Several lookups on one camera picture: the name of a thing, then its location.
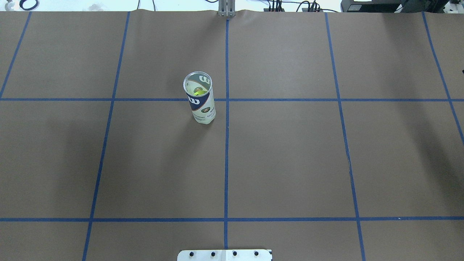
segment white plastic object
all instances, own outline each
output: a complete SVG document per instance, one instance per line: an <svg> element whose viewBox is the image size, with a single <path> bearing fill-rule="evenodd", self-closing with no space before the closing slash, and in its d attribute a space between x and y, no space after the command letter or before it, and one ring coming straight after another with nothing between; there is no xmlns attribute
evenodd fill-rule
<svg viewBox="0 0 464 261"><path fill-rule="evenodd" d="M183 250L177 255L177 261L272 261L272 250Z"/></svg>

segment blue grid line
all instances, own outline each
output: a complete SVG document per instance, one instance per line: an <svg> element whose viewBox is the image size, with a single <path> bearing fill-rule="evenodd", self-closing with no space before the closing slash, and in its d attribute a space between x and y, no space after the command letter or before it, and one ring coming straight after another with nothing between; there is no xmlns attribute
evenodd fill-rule
<svg viewBox="0 0 464 261"><path fill-rule="evenodd" d="M461 129L461 125L459 124L458 116L456 115L456 111L454 111L453 102L451 101L450 92L448 90L448 86L446 86L445 77L443 76L443 72L441 71L440 63L438 62L437 54L435 53L435 48L433 48L432 38L430 36L429 26L427 24L427 18L425 17L425 12L422 11L422 19L424 20L425 31L427 32L427 37L429 39L430 49L432 50L433 58L435 59L435 63L438 68L438 72L441 77L441 82L443 83L443 87L445 88L446 96L448 97L448 102L450 103L451 111L453 113L454 121L456 122L456 126L458 127L459 135L461 136L461 141L464 144L464 135Z"/></svg>
<svg viewBox="0 0 464 261"><path fill-rule="evenodd" d="M168 101L186 102L186 98L0 98L0 101ZM449 99L341 98L342 102L449 102ZM337 98L215 98L215 102L337 102ZM464 99L451 99L464 102Z"/></svg>
<svg viewBox="0 0 464 261"><path fill-rule="evenodd" d="M228 249L229 216L229 19L226 20L226 150L224 153L224 249Z"/></svg>
<svg viewBox="0 0 464 261"><path fill-rule="evenodd" d="M31 19L32 12L29 12L27 15L26 23L24 24L23 32L21 33L21 37L19 38L18 44L16 45L16 49L14 50L13 57L11 58L10 66L8 67L8 71L6 72L5 80L3 81L3 85L0 90L0 98L3 96L3 92L5 91L6 83L8 82L8 78L10 78L11 70L13 69L14 61L16 60L16 56L18 55L19 47L21 46L21 42L23 41L24 34L27 30L27 25L29 24L29 20Z"/></svg>
<svg viewBox="0 0 464 261"><path fill-rule="evenodd" d="M100 157L100 165L98 166L97 181L95 182L95 190L94 190L94 193L93 193L92 207L90 209L90 220L89 220L89 225L87 227L87 236L85 238L84 252L82 254L82 261L85 261L85 259L87 258L87 250L89 248L90 234L92 232L92 222L93 222L93 217L94 217L94 214L95 214L95 205L97 203L98 188L100 186L100 178L102 176L103 160L105 158L106 144L107 144L107 141L108 141L108 134L110 132L111 116L113 115L113 108L114 108L116 91L117 91L117 83L118 83L118 78L119 78L119 71L121 69L122 55L124 53L124 45L126 43L127 28L129 26L129 17L130 17L130 12L127 12L126 25L124 27L124 35L122 37L121 51L119 53L119 61L118 61L118 66L117 66L117 71L116 71L116 76L115 76L115 84L114 84L114 87L113 87L113 96L112 96L112 101L111 101L111 105L110 105L110 111L108 113L108 121L106 123L105 137L103 139L103 147L102 147L102 154L101 154L101 157Z"/></svg>
<svg viewBox="0 0 464 261"><path fill-rule="evenodd" d="M349 176L350 176L350 181L351 181L351 193L353 195L354 213L356 214L356 218L357 218L356 225L358 227L358 237L359 237L359 245L361 248L361 258L363 261L366 261L366 254L364 251L364 242L362 238L361 222L359 221L358 201L356 199L356 189L354 187L353 168L351 166L351 157L349 154L348 139L347 139L346 128L345 128L345 119L343 117L342 99L340 97L340 89L338 87L338 78L337 78L337 70L335 67L334 50L332 47L332 38L330 36L329 18L327 16L327 13L324 13L324 16L325 16L325 24L327 27L327 38L329 40L330 58L332 60L332 70L334 73L335 90L337 92L338 110L340 111L340 121L342 123L343 140L345 142L345 152L346 152L347 159L348 159Z"/></svg>
<svg viewBox="0 0 464 261"><path fill-rule="evenodd" d="M93 218L92 222L355 222L464 220L464 216ZM0 222L89 222L90 218L3 217Z"/></svg>

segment horizontal blue line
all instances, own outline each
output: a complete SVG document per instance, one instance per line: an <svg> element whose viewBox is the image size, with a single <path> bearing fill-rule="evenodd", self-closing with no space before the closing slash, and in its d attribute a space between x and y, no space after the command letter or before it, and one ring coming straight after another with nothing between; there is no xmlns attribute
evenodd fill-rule
<svg viewBox="0 0 464 261"><path fill-rule="evenodd" d="M0 101L112 101L112 98L0 98ZM115 98L115 101L187 101L186 98ZM225 102L226 98L214 101ZM448 99L342 98L343 102L448 102ZM231 102L336 102L336 98L230 98ZM451 99L464 102L464 99Z"/></svg>
<svg viewBox="0 0 464 261"><path fill-rule="evenodd" d="M93 218L93 222L321 222L321 221L408 221L464 220L464 216L380 216L380 217L206 217L206 218ZM90 218L3 217L0 222L89 222Z"/></svg>

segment can label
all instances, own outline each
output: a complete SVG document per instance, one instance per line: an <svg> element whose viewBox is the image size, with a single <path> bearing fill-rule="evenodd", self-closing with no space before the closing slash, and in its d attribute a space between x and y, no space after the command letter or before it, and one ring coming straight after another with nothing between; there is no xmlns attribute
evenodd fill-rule
<svg viewBox="0 0 464 261"><path fill-rule="evenodd" d="M184 90L195 120L210 123L216 117L211 77L204 72L192 72L184 80Z"/></svg>

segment white metal bracket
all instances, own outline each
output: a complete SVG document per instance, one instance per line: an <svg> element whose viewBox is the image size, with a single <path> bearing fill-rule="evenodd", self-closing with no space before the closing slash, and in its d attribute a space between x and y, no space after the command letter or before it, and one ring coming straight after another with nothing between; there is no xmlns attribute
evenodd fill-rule
<svg viewBox="0 0 464 261"><path fill-rule="evenodd" d="M272 261L272 250L183 250L177 261Z"/></svg>
<svg viewBox="0 0 464 261"><path fill-rule="evenodd" d="M234 17L235 16L235 0L219 0L219 16Z"/></svg>

